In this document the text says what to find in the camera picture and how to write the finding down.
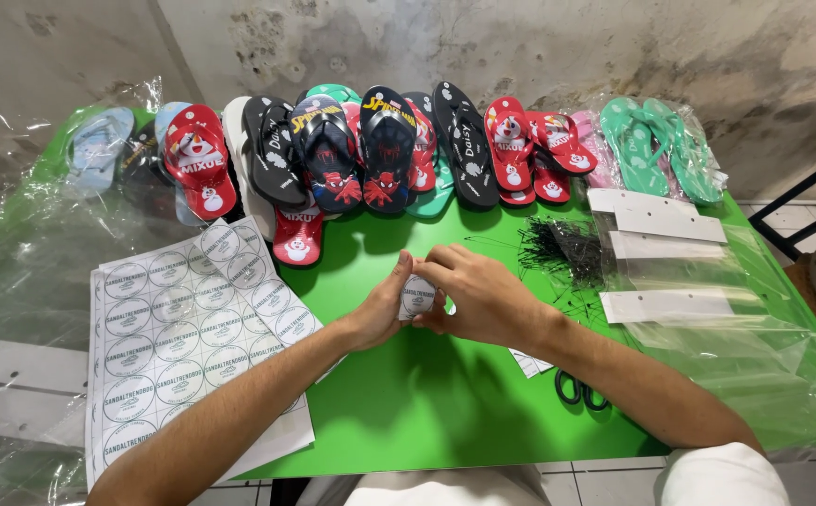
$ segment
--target hang tag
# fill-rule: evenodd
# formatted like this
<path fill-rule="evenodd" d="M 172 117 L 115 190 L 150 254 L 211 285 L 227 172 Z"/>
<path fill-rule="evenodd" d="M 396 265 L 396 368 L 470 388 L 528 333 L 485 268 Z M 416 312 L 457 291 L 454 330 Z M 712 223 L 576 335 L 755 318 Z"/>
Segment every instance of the hang tag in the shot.
<path fill-rule="evenodd" d="M 429 311 L 433 307 L 436 286 L 419 275 L 412 274 L 402 288 L 402 305 L 399 307 L 399 319 L 411 320 L 416 315 Z"/>

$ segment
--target black scissors handle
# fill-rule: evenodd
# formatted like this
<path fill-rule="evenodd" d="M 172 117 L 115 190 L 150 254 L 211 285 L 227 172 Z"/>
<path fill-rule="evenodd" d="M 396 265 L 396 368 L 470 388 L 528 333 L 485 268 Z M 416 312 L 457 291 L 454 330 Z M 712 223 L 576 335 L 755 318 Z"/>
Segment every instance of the black scissors handle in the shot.
<path fill-rule="evenodd" d="M 571 380 L 571 385 L 573 385 L 573 397 L 568 397 L 567 394 L 564 393 L 564 390 L 561 389 L 561 376 L 567 376 L 567 378 Z M 555 391 L 558 397 L 568 404 L 576 404 L 582 398 L 583 404 L 586 404 L 586 407 L 593 411 L 601 411 L 610 404 L 608 399 L 605 398 L 602 398 L 599 404 L 594 403 L 593 389 L 573 377 L 570 373 L 564 372 L 563 369 L 558 369 L 557 373 L 555 373 Z"/>

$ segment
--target green flip-flop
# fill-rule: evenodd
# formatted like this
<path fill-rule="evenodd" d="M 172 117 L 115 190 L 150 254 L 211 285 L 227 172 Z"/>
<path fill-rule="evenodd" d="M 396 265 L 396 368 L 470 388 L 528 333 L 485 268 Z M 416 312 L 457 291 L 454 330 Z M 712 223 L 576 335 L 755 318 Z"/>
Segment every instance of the green flip-flop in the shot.
<path fill-rule="evenodd" d="M 658 167 L 666 142 L 661 143 L 658 151 L 652 151 L 653 130 L 659 141 L 667 137 L 661 132 L 659 121 L 654 112 L 642 109 L 629 97 L 615 98 L 601 110 L 605 140 L 614 151 L 624 185 L 634 192 L 664 196 L 671 190 Z"/>
<path fill-rule="evenodd" d="M 306 97 L 324 94 L 336 99 L 337 102 L 354 102 L 361 104 L 361 96 L 348 86 L 344 85 L 317 85 L 308 90 Z"/>
<path fill-rule="evenodd" d="M 680 187 L 695 203 L 709 204 L 719 202 L 723 192 L 714 186 L 714 178 L 707 168 L 707 140 L 701 132 L 686 128 L 686 123 L 670 107 L 656 98 L 645 100 L 643 109 L 654 112 L 666 125 L 658 129 L 655 135 L 661 141 L 666 136 L 670 149 L 668 157 L 673 174 L 680 181 Z"/>
<path fill-rule="evenodd" d="M 418 218 L 435 218 L 442 213 L 455 185 L 452 169 L 448 167 L 448 156 L 439 148 L 436 148 L 436 154 L 433 156 L 436 159 L 436 164 L 433 165 L 436 186 L 428 192 L 418 194 L 414 203 L 405 207 L 405 213 Z"/>

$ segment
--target black flip-flop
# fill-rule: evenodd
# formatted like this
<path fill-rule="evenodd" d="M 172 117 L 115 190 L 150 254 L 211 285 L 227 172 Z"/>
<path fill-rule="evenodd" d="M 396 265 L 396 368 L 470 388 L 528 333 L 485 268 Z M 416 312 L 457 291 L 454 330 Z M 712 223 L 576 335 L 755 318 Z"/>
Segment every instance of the black flip-flop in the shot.
<path fill-rule="evenodd" d="M 358 205 L 361 184 L 354 172 L 357 144 L 341 104 L 324 94 L 304 98 L 290 115 L 289 132 L 321 211 L 345 213 Z"/>
<path fill-rule="evenodd" d="M 398 213 L 408 201 L 417 123 L 411 106 L 385 86 L 371 87 L 361 100 L 364 202 L 381 213 Z"/>
<path fill-rule="evenodd" d="M 304 187 L 299 179 L 302 167 L 287 128 L 292 109 L 292 105 L 281 98 L 265 96 L 251 98 L 243 108 L 246 146 L 251 150 L 245 167 L 246 178 L 267 201 L 287 206 L 305 203 Z"/>
<path fill-rule="evenodd" d="M 443 81 L 433 92 L 433 115 L 437 134 L 445 138 L 439 148 L 448 155 L 459 203 L 472 211 L 492 209 L 499 188 L 480 112 L 458 86 Z"/>
<path fill-rule="evenodd" d="M 121 189 L 133 207 L 162 218 L 175 218 L 173 183 L 159 167 L 155 120 L 131 134 L 121 154 Z"/>

